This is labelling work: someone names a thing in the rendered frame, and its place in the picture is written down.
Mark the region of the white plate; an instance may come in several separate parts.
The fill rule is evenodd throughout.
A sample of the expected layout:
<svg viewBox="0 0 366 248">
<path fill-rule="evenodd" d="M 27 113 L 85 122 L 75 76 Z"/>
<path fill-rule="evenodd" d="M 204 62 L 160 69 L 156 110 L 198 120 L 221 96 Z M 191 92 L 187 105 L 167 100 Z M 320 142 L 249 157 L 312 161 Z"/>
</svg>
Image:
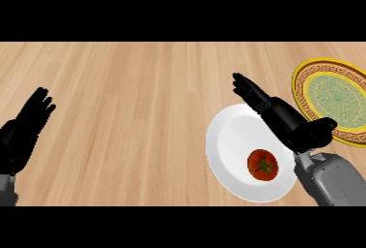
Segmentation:
<svg viewBox="0 0 366 248">
<path fill-rule="evenodd" d="M 258 149 L 275 156 L 280 166 L 271 181 L 250 171 L 249 158 Z M 293 190 L 294 151 L 272 133 L 260 115 L 247 104 L 232 105 L 213 117 L 206 132 L 206 156 L 218 180 L 229 192 L 250 202 L 275 202 Z"/>
</svg>

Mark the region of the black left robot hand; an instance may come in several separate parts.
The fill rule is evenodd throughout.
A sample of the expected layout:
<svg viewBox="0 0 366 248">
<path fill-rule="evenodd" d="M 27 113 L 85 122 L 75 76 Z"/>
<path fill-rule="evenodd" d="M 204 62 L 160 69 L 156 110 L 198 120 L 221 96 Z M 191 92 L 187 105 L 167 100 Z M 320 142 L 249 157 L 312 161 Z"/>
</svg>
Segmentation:
<svg viewBox="0 0 366 248">
<path fill-rule="evenodd" d="M 39 135 L 57 105 L 49 90 L 39 87 L 15 119 L 0 127 L 0 174 L 15 175 L 26 167 Z"/>
</svg>

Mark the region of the red tomato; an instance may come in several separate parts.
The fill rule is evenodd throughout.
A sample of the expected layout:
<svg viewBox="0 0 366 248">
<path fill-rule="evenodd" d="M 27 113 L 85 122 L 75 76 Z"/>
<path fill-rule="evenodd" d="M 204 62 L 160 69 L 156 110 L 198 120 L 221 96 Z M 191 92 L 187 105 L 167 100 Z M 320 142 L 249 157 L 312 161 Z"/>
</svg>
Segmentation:
<svg viewBox="0 0 366 248">
<path fill-rule="evenodd" d="M 280 173 L 280 165 L 275 155 L 265 149 L 252 152 L 249 158 L 249 170 L 252 176 L 260 181 L 272 181 Z"/>
</svg>

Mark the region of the yellow patterned plate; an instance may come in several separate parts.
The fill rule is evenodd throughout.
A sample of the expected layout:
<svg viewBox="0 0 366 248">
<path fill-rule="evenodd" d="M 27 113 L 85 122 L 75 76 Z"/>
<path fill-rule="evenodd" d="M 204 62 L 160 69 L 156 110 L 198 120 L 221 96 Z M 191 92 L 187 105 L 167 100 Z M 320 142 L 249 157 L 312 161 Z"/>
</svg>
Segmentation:
<svg viewBox="0 0 366 248">
<path fill-rule="evenodd" d="M 334 139 L 366 148 L 366 70 L 337 58 L 308 59 L 293 74 L 293 94 L 306 119 L 334 118 Z"/>
</svg>

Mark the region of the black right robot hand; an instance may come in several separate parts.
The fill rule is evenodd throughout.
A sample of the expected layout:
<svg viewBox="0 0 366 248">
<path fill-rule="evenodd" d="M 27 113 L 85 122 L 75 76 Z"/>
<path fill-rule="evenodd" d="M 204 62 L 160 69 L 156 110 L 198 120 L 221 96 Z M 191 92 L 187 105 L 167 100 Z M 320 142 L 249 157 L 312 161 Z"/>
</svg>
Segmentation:
<svg viewBox="0 0 366 248">
<path fill-rule="evenodd" d="M 309 121 L 296 108 L 280 97 L 271 97 L 240 73 L 234 74 L 234 86 L 234 92 L 260 115 L 277 138 L 297 154 L 333 142 L 333 132 L 339 127 L 334 118 Z"/>
</svg>

